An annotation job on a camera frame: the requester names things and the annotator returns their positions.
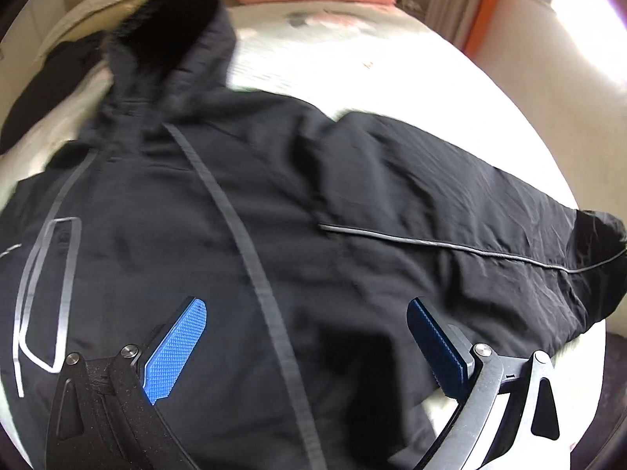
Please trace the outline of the black hooded jacket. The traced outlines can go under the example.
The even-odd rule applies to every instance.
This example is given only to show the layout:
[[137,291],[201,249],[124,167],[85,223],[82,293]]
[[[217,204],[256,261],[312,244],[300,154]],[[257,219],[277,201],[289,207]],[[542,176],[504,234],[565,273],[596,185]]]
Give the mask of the black hooded jacket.
[[1,382],[35,468],[57,368],[207,326],[158,403],[203,469],[391,469],[430,443],[421,297],[508,356],[554,353],[626,292],[626,232],[382,116],[227,87],[220,0],[149,0],[114,82],[1,212]]

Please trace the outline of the floral green bedspread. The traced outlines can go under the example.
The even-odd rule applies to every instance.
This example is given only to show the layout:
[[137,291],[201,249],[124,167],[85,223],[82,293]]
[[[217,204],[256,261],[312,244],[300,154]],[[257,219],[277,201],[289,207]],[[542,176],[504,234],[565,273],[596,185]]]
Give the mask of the floral green bedspread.
[[[523,139],[528,124],[518,108],[421,22],[371,5],[223,6],[236,36],[227,69],[230,90],[297,99],[332,120],[364,112],[404,122],[579,210],[541,140]],[[114,82],[106,46],[104,53],[83,84],[2,155],[1,212],[9,190],[42,173],[96,115]],[[42,468],[35,468],[24,450],[1,382],[2,427],[32,468],[203,469],[167,424],[160,400],[152,405],[142,389],[143,352],[173,315],[146,341],[128,343],[106,358],[88,359],[77,351],[64,357],[57,368]],[[603,338],[604,320],[585,332]],[[554,353],[539,350],[557,355],[574,349],[581,334]],[[438,385],[419,352],[433,381],[433,391],[421,404],[431,439],[423,453],[400,452],[400,462],[391,469],[412,468],[449,416],[449,409],[437,406]]]

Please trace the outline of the folded black garment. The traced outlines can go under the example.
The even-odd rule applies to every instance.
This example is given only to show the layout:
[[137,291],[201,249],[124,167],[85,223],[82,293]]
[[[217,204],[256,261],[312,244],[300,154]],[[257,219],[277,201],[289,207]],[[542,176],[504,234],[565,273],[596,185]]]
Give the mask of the folded black garment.
[[47,54],[42,69],[24,88],[1,127],[2,155],[70,97],[101,64],[109,36],[109,32],[97,31],[77,40],[64,40]]

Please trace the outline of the white textured pillow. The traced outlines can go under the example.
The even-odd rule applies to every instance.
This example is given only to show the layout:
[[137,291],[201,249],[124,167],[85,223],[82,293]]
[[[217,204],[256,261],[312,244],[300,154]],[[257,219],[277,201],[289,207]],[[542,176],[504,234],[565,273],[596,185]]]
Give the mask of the white textured pillow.
[[42,61],[63,40],[77,40],[95,31],[112,30],[119,22],[147,0],[83,0],[55,24],[35,56]]

